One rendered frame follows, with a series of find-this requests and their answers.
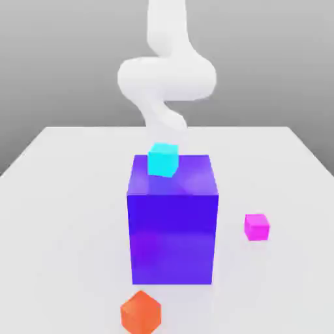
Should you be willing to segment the small cyan cube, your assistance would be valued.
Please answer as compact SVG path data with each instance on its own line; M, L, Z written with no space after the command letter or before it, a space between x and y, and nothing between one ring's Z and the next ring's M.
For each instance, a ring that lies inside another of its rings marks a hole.
M178 145L154 143L147 154L147 173L161 177L173 177L179 166Z

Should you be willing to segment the small magenta cube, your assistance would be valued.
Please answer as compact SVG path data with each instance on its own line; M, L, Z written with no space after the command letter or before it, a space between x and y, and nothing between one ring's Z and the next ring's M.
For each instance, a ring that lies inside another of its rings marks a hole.
M266 241L269 237L270 224L264 214L246 214L244 232L249 241Z

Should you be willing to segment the small orange cube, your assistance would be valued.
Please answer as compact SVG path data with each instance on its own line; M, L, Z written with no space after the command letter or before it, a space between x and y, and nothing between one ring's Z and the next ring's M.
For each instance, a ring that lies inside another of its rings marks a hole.
M122 304L120 311L121 324L130 334L151 334L162 322L161 304L143 290Z

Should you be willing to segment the large purple box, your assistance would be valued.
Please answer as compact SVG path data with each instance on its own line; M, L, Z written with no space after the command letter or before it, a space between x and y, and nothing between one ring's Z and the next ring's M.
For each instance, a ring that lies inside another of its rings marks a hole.
M127 191L133 284L211 284L219 192L207 155L181 155L171 177L135 155Z

